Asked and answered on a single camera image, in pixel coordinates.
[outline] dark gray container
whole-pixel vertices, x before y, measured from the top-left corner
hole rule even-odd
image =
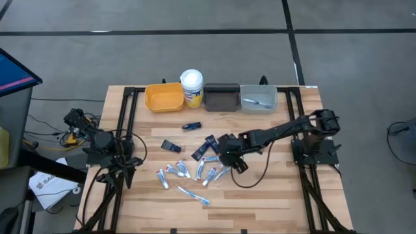
[[[207,111],[237,111],[241,103],[240,85],[207,83],[203,88],[203,103]]]

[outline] white toothpaste tube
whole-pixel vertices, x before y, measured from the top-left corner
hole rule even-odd
[[[220,160],[220,157],[219,156],[203,157],[202,160],[205,161],[206,163],[218,162]]]
[[[166,182],[166,179],[164,178],[163,170],[159,169],[156,172],[157,177],[162,181],[162,185],[165,189],[169,189],[168,182]]]
[[[176,166],[186,175],[188,179],[190,179],[190,174],[188,172],[187,166],[185,166],[185,163],[183,163],[182,161],[179,161],[176,163]]]
[[[166,166],[166,168],[164,169],[164,171],[165,172],[168,172],[168,173],[173,173],[173,174],[176,174],[177,176],[179,176],[179,177],[184,177],[185,175],[184,175],[184,173],[182,173],[182,172],[178,172],[175,168],[173,168],[172,166],[170,166],[170,164],[168,164],[167,166]]]
[[[209,172],[208,172],[208,176],[207,176],[207,178],[205,179],[205,181],[203,181],[203,183],[202,183],[202,185],[203,186],[207,186],[207,184],[213,179],[213,177],[215,176],[215,174],[216,174],[216,171],[217,171],[217,169],[216,169],[216,167],[214,166],[214,167],[212,167],[210,170],[209,170]]]
[[[177,188],[179,191],[181,191],[181,192],[183,192],[183,193],[185,193],[185,194],[188,194],[190,197],[192,197],[192,198],[195,198],[195,199],[197,199],[197,200],[200,200],[204,205],[209,205],[210,204],[210,202],[209,202],[209,200],[208,199],[205,199],[205,198],[202,198],[202,197],[200,197],[200,196],[198,196],[198,195],[196,195],[195,193],[193,193],[193,192],[189,192],[189,191],[187,191],[187,190],[185,190],[185,189],[183,189],[183,188],[181,188],[181,187],[179,187],[178,186],[178,188]]]
[[[229,166],[226,167],[226,169],[224,169],[222,172],[220,172],[215,178],[214,181],[216,181],[217,179],[220,179],[223,175],[225,175],[227,172],[229,171]]]
[[[196,170],[196,177],[195,177],[195,181],[201,181],[201,176],[202,176],[202,170],[203,170],[203,165],[205,164],[204,160],[201,160],[200,164],[198,165],[198,169]]]

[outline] black floor stripe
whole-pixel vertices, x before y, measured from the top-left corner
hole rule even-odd
[[[124,36],[124,35],[199,35],[199,34],[286,34],[287,29],[185,29],[136,31],[32,31],[0,32],[0,36]]]
[[[3,6],[3,8],[0,11],[0,21],[1,19],[3,19],[3,16],[5,16],[7,9],[9,8],[10,4],[12,4],[13,0],[7,0],[7,2],[5,3],[5,5]]]
[[[289,4],[287,3],[287,0],[281,0],[281,4],[283,6],[283,13],[285,14],[287,29],[289,31],[293,31],[292,18],[291,18],[291,12],[289,10]]]
[[[295,29],[295,34],[416,33],[416,29]]]
[[[300,57],[298,52],[298,46],[296,44],[296,38],[293,33],[293,25],[291,18],[291,11],[289,10],[289,4],[287,0],[281,0],[283,6],[283,12],[285,13],[286,26],[289,34],[289,42],[291,44],[292,59],[294,62],[294,68],[296,72],[296,78],[298,79],[298,85],[305,85],[304,73],[302,71],[302,65],[300,64]]]
[[[302,71],[302,65],[300,64],[300,57],[298,52],[298,46],[296,44],[296,38],[293,33],[289,33],[289,42],[291,43],[292,57],[296,70],[296,77],[299,85],[305,85],[304,73]]]

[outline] blue monitor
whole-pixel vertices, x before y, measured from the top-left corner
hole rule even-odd
[[[41,78],[0,48],[0,97],[41,83]]]

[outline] screen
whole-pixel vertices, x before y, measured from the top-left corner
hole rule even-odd
[[[36,82],[25,70],[0,54],[0,94]]]

